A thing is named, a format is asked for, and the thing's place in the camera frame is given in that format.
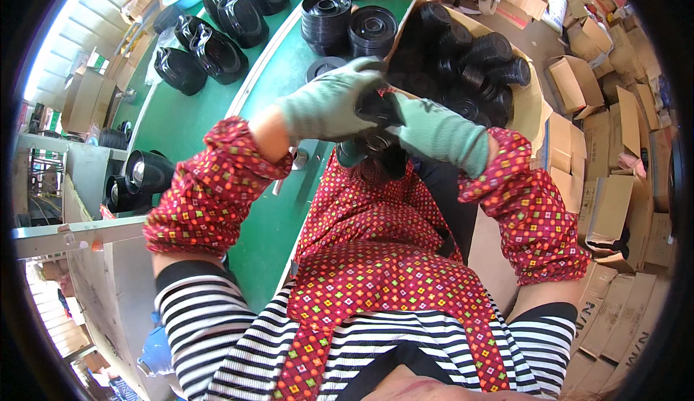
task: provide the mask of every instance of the plastic bag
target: plastic bag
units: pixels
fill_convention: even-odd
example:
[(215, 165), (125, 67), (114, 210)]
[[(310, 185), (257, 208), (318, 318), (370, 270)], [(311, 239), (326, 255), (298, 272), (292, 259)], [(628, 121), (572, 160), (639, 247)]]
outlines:
[(154, 61), (157, 58), (157, 52), (160, 51), (162, 48), (181, 46), (181, 43), (179, 43), (178, 38), (176, 38), (176, 35), (174, 35), (173, 31), (174, 27), (172, 26), (170, 28), (166, 28), (164, 32), (162, 32), (159, 35), (159, 38), (157, 39), (157, 45), (154, 47), (152, 57), (149, 60), (149, 66), (147, 67), (147, 75), (144, 77), (145, 84), (154, 86), (162, 82), (161, 76), (159, 76), (159, 74), (154, 68)]
[(566, 0), (547, 0), (548, 5), (545, 13), (542, 15), (542, 21), (552, 27), (556, 32), (561, 34), (564, 23), (564, 15), (566, 15)]

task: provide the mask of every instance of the glove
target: glove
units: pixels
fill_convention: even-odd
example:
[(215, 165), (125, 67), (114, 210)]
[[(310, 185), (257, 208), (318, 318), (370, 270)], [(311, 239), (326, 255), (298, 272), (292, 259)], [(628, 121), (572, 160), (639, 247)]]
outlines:
[(431, 100), (411, 100), (395, 93), (404, 126), (387, 130), (400, 137), (400, 145), (415, 155), (453, 163), (470, 178), (487, 168), (487, 130)]
[(375, 123), (360, 119), (354, 108), (360, 95), (383, 82), (386, 64), (375, 58), (358, 58), (318, 76), (295, 93), (277, 100), (290, 143), (301, 139), (340, 142)]

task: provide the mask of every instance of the workbench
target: workbench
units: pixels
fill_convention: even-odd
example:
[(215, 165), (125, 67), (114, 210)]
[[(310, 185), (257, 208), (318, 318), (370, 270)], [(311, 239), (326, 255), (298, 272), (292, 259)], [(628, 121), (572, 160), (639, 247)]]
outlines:
[[(135, 102), (121, 102), (113, 120), (114, 126), (126, 120), (134, 124), (129, 151), (157, 149), (174, 162), (185, 160), (204, 149), (203, 136), (218, 120), (234, 115), (250, 119), (277, 97), (304, 85), (306, 70), (320, 56), (300, 37), (301, 1), (290, 0), (288, 8), (265, 17), (269, 40), (244, 50), (250, 65), (245, 80), (220, 85), (209, 78), (194, 96), (165, 83), (145, 85), (155, 39), (128, 85), (137, 91)], [(353, 4), (386, 7), (402, 22), (414, 1), (355, 0)], [(189, 13), (211, 22), (201, 4)], [(299, 149), (309, 156), (306, 167), (290, 174), (278, 196), (272, 194), (272, 186), (263, 193), (243, 223), (238, 242), (228, 252), (228, 266), (253, 311), (265, 308), (282, 278), (333, 146), (317, 140), (300, 143)]]

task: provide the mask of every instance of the stack of cardboard boxes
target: stack of cardboard boxes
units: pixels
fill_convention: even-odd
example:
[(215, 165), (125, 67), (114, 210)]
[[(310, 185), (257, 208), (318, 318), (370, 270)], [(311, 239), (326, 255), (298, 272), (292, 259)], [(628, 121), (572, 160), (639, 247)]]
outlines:
[(581, 281), (582, 309), (563, 391), (600, 393), (617, 387), (646, 346), (669, 284), (654, 275), (618, 274), (590, 263)]
[[(660, 111), (658, 61), (634, 17), (613, 19), (603, 29), (607, 26), (598, 26), (586, 10), (594, 6), (602, 15), (617, 14), (624, 3), (568, 0), (572, 16), (565, 26), (575, 56), (551, 59), (547, 68), (564, 107), (560, 112), (573, 122), (560, 121), (559, 115), (548, 120), (535, 163), (550, 171), (571, 212), (578, 186), (567, 185), (561, 173), (583, 173), (578, 235), (594, 258), (582, 280), (567, 391), (600, 393), (619, 385), (663, 309), (674, 259), (668, 214), (671, 129)], [(573, 148), (579, 132), (573, 124), (582, 129), (580, 151)], [(584, 169), (579, 162), (562, 169), (567, 158), (580, 157), (576, 153), (584, 155)]]

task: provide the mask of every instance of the wall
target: wall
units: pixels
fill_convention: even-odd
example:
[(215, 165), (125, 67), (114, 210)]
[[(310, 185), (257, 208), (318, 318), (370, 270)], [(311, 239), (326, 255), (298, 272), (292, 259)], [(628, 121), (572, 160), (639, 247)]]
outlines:
[(46, 53), (39, 52), (28, 84), (30, 88), (25, 93), (28, 102), (44, 103), (57, 111), (63, 109), (65, 78), (73, 59), (78, 52), (91, 53), (95, 47), (107, 59), (113, 56), (128, 29), (120, 15), (126, 1), (69, 0), (65, 19), (58, 21), (62, 26), (57, 26), (57, 35), (49, 33), (51, 41)]

